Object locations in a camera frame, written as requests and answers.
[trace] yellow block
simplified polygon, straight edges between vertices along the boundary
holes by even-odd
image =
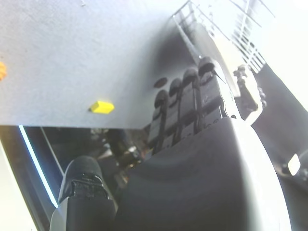
[[[108,114],[114,109],[114,105],[112,103],[107,103],[103,101],[97,101],[95,104],[91,106],[91,111],[94,113],[104,113]]]
[[[3,64],[3,62],[0,62],[0,80],[3,80],[5,76],[6,76],[6,67]]]

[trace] white wire basket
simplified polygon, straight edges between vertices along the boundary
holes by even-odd
[[[197,25],[215,40],[223,36],[240,51],[242,59],[256,73],[266,63],[259,46],[264,28],[275,19],[275,15],[261,0],[203,0],[188,1],[174,15],[188,50],[196,63],[203,57],[194,43]]]

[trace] light strip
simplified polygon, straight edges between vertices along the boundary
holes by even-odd
[[[39,177],[41,178],[41,180],[42,180],[42,182],[43,182],[43,185],[44,185],[44,187],[45,187],[45,189],[46,189],[46,192],[47,192],[47,194],[48,194],[48,196],[49,196],[51,202],[53,203],[53,205],[57,208],[57,207],[58,207],[57,201],[56,201],[56,199],[54,198],[54,196],[53,196],[53,194],[52,194],[52,191],[51,191],[51,189],[50,189],[50,187],[49,187],[49,185],[48,185],[48,183],[47,183],[47,180],[46,180],[46,178],[45,178],[45,176],[44,176],[44,173],[43,173],[43,171],[42,171],[42,169],[41,169],[41,167],[40,167],[40,165],[39,165],[38,159],[37,159],[37,157],[35,156],[35,153],[34,153],[34,151],[33,151],[33,148],[32,148],[32,146],[31,146],[31,143],[30,143],[30,141],[29,141],[29,138],[28,138],[28,136],[27,136],[27,134],[26,134],[26,131],[25,131],[25,129],[24,129],[24,126],[19,125],[19,129],[20,129],[20,131],[21,131],[21,134],[23,135],[23,138],[24,138],[24,140],[25,140],[25,143],[26,143],[26,145],[27,145],[27,148],[28,148],[28,150],[29,150],[29,152],[30,152],[32,161],[33,161],[33,163],[34,163],[34,165],[35,165],[35,168],[36,168],[37,171],[38,171]]]

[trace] robotic arm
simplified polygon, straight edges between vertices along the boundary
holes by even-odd
[[[275,170],[217,62],[202,59],[154,107],[152,157],[132,170],[117,212],[95,161],[80,157],[66,170],[51,231],[291,230]]]

